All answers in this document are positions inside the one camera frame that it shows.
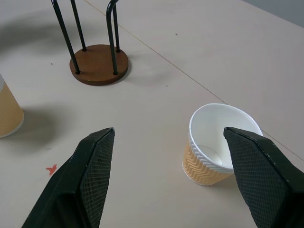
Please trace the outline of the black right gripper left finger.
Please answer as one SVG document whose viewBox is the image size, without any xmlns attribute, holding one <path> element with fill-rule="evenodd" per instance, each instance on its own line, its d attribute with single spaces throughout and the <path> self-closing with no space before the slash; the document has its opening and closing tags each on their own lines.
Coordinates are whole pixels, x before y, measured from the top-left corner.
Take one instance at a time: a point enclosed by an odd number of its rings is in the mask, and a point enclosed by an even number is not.
<svg viewBox="0 0 304 228">
<path fill-rule="evenodd" d="M 50 178 L 21 228 L 99 228 L 114 137 L 114 128 L 105 128 L 82 139 Z"/>
</svg>

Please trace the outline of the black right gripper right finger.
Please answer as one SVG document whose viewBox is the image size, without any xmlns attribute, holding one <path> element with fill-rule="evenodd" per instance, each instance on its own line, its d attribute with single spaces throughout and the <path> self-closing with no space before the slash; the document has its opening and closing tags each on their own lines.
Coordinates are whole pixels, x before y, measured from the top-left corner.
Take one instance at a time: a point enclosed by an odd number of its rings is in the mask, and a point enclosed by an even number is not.
<svg viewBox="0 0 304 228">
<path fill-rule="evenodd" d="M 268 138 L 234 127 L 223 135 L 257 228 L 304 228 L 304 173 Z"/>
</svg>

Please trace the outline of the white paper cup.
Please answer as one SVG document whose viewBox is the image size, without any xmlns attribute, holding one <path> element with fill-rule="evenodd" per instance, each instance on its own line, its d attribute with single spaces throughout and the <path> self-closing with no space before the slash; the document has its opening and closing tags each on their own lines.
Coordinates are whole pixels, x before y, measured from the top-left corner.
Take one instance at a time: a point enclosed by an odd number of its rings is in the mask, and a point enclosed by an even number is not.
<svg viewBox="0 0 304 228">
<path fill-rule="evenodd" d="M 0 138 L 15 133 L 23 121 L 23 110 L 0 74 Z"/>
</svg>

